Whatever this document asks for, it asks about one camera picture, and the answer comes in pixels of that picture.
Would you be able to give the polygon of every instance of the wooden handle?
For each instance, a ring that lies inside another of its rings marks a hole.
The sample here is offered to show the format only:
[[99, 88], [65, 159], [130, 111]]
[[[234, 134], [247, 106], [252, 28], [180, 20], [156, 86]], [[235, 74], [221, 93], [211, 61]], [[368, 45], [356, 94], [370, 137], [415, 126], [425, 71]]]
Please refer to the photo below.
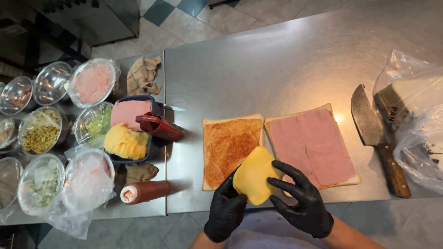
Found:
[[408, 182], [403, 174], [403, 169], [394, 160], [392, 152], [394, 147], [389, 144], [379, 144], [376, 146], [383, 160], [383, 168], [385, 169], [386, 181], [391, 192], [400, 198], [411, 197]]

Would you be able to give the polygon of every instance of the black glove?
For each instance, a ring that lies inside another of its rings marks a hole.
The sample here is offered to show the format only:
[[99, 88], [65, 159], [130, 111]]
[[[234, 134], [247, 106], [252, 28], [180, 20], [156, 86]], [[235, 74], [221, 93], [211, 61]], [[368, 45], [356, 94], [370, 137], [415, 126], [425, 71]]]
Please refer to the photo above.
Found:
[[272, 165], [294, 179], [296, 185], [273, 177], [268, 178], [268, 183], [288, 192], [299, 202], [295, 206], [288, 206], [275, 195], [271, 195], [269, 199], [277, 211], [289, 224], [305, 233], [310, 233], [314, 238], [321, 239], [328, 236], [334, 225], [334, 219], [326, 211], [318, 189], [293, 166], [280, 161], [273, 161]]
[[229, 238], [245, 214], [248, 197], [239, 195], [232, 186], [235, 171], [215, 190], [212, 198], [209, 219], [203, 229], [212, 242], [220, 243]]

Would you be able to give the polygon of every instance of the cleaver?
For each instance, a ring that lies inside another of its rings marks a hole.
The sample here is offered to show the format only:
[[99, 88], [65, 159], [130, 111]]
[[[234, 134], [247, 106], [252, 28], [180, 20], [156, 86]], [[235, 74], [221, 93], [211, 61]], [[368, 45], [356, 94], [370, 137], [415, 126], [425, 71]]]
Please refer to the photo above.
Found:
[[394, 147], [386, 140], [384, 126], [374, 109], [371, 108], [364, 85], [359, 85], [352, 94], [351, 113], [363, 145], [374, 146], [378, 151], [391, 193], [400, 198], [411, 197], [403, 169], [392, 155]]

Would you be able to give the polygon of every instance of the bottle cap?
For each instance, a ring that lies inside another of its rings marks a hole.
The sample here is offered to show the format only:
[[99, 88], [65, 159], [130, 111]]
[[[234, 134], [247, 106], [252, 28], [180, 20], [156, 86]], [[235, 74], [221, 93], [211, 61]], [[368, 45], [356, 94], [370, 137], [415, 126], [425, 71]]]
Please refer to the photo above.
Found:
[[120, 192], [120, 199], [123, 203], [132, 203], [137, 198], [137, 189], [132, 186], [124, 187]]

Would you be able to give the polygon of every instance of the cloth rag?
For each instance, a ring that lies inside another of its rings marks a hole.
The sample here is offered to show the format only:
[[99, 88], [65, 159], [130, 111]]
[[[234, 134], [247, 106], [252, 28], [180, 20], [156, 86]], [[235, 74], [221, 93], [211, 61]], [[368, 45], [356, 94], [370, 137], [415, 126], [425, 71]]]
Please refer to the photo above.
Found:
[[125, 164], [126, 170], [126, 184], [149, 182], [159, 172], [159, 169], [150, 163], [131, 163]]
[[160, 62], [160, 56], [152, 59], [141, 57], [134, 62], [126, 78], [129, 96], [160, 93], [162, 87], [154, 83], [155, 76], [157, 75], [155, 70]]

